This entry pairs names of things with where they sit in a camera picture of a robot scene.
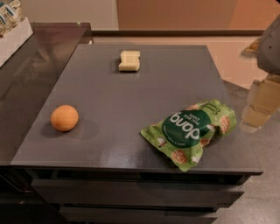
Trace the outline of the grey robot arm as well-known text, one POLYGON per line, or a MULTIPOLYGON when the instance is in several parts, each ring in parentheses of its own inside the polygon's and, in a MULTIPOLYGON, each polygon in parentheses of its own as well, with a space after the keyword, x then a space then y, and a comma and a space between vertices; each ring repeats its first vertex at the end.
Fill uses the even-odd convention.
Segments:
POLYGON ((267 73, 253 80, 241 115, 240 128, 254 133, 280 108, 280 15, 242 54, 256 57, 257 67, 267 73))

